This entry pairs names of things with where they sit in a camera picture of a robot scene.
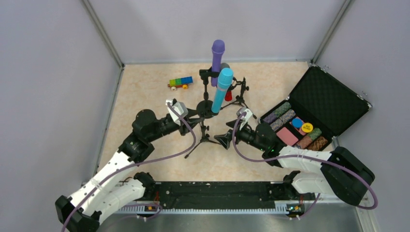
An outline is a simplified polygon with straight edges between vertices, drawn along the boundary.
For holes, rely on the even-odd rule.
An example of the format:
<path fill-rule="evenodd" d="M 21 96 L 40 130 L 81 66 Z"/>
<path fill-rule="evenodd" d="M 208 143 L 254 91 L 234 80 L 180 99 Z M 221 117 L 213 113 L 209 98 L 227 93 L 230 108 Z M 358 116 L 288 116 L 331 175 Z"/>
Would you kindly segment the black round-base mic stand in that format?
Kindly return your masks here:
<path fill-rule="evenodd" d="M 196 111 L 199 117 L 203 117 L 205 119 L 212 118 L 216 114 L 211 111 L 212 101 L 209 99 L 209 93 L 207 91 L 207 86 L 209 84 L 209 78 L 216 78 L 218 76 L 218 72 L 213 72 L 212 68 L 209 69 L 200 69 L 199 76 L 204 85 L 204 93 L 203 93 L 203 100 L 200 101 L 196 106 Z"/>

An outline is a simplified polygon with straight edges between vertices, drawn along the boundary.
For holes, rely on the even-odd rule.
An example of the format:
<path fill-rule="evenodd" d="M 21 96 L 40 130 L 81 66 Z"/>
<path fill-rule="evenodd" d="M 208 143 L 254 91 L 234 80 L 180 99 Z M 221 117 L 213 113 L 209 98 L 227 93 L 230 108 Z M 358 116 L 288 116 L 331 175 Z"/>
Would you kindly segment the black tripod mic stand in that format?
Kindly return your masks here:
<path fill-rule="evenodd" d="M 201 118 L 201 122 L 199 123 L 200 126 L 200 130 L 201 130 L 201 138 L 198 144 L 196 144 L 192 150 L 189 151 L 188 154 L 186 154 L 184 156 L 185 159 L 187 159 L 190 154 L 202 143 L 212 143 L 212 144 L 217 144 L 220 145 L 218 142 L 216 141 L 212 141 L 210 139 L 210 135 L 207 133 L 209 131 L 209 126 L 205 125 L 205 118 Z"/>

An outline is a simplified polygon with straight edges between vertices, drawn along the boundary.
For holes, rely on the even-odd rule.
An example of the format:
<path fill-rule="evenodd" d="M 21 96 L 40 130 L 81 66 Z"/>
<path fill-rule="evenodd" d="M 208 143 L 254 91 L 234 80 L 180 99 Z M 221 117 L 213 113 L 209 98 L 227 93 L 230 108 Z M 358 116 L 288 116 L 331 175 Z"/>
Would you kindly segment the black shock-mount tripod stand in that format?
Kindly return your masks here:
<path fill-rule="evenodd" d="M 224 108 L 230 106 L 230 105 L 238 105 L 238 106 L 242 106 L 242 107 L 247 107 L 247 104 L 245 103 L 245 99 L 244 99 L 244 93 L 246 91 L 249 91 L 249 86 L 247 86 L 247 82 L 246 82 L 246 78 L 243 77 L 242 80 L 237 80 L 235 77 L 233 77 L 233 81 L 231 83 L 231 85 L 228 87 L 227 90 L 231 90 L 233 91 L 236 87 L 240 87 L 240 93 L 239 95 L 237 95 L 235 97 L 235 100 L 233 101 L 233 98 L 231 101 L 227 102 L 228 104 L 225 106 L 222 106 L 220 109 L 223 110 Z"/>

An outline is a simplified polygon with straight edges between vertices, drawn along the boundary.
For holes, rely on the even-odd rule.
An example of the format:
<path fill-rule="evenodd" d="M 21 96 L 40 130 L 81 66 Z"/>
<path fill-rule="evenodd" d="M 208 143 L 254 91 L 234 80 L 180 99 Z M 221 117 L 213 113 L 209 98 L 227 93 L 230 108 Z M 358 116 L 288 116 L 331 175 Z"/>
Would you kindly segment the red glitter microphone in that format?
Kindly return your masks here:
<path fill-rule="evenodd" d="M 230 68 L 230 65 L 228 63 L 222 63 L 220 65 L 220 71 L 222 71 L 224 68 Z M 227 90 L 226 95 L 224 97 L 224 100 L 226 102 L 230 102 L 232 100 L 232 91 L 231 90 Z"/>

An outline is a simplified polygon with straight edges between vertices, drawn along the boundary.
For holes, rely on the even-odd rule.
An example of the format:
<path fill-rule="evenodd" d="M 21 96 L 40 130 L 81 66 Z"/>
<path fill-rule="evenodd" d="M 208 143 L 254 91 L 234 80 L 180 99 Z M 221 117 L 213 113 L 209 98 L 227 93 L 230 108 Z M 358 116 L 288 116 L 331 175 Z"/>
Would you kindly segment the teal toy microphone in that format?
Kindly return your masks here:
<path fill-rule="evenodd" d="M 231 86 L 234 77 L 234 72 L 230 68 L 224 68 L 220 71 L 217 82 L 217 90 L 211 106 L 211 111 L 214 114 L 218 114 L 221 105 L 225 99 L 228 88 Z"/>

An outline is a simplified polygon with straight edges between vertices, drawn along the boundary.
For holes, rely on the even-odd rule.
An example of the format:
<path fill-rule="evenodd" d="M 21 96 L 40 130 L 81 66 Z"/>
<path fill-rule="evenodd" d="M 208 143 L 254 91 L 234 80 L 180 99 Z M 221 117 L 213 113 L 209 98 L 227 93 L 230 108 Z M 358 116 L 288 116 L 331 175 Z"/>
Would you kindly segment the purple toy microphone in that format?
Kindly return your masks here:
<path fill-rule="evenodd" d="M 225 52 L 225 42 L 223 40 L 215 40 L 213 42 L 213 45 L 211 47 L 212 51 L 212 66 L 211 66 L 211 71 L 214 73 L 219 73 L 220 72 L 220 65 L 221 65 L 221 60 L 222 56 Z"/>

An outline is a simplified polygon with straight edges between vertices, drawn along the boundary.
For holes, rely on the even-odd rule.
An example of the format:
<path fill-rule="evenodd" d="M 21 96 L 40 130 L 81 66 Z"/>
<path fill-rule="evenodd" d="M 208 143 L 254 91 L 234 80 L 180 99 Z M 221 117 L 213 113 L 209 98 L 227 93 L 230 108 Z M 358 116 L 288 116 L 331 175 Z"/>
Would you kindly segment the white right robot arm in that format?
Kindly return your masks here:
<path fill-rule="evenodd" d="M 225 149 L 237 148 L 244 142 L 263 152 L 260 162 L 294 169 L 287 176 L 300 194 L 317 193 L 337 196 L 343 202 L 362 209 L 375 209 L 379 202 L 371 184 L 374 173 L 348 149 L 338 146 L 333 151 L 313 151 L 286 145 L 271 127 L 262 123 L 256 129 L 241 127 L 241 120 L 228 122 L 225 134 L 214 138 Z"/>

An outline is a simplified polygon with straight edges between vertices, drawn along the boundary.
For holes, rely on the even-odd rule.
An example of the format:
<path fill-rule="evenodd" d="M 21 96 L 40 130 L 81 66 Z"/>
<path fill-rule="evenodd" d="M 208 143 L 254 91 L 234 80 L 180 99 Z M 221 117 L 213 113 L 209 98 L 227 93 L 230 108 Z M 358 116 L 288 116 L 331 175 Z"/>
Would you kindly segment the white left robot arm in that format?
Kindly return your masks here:
<path fill-rule="evenodd" d="M 161 119 L 152 110 L 140 111 L 132 123 L 132 133 L 109 162 L 79 190 L 56 200 L 63 232 L 95 232 L 127 203 L 154 189 L 155 181 L 147 173 L 139 173 L 121 187 L 117 185 L 130 171 L 148 162 L 147 157 L 154 151 L 153 141 L 174 131 L 185 135 L 201 121 L 196 110 L 180 102 L 167 108 L 169 113 Z"/>

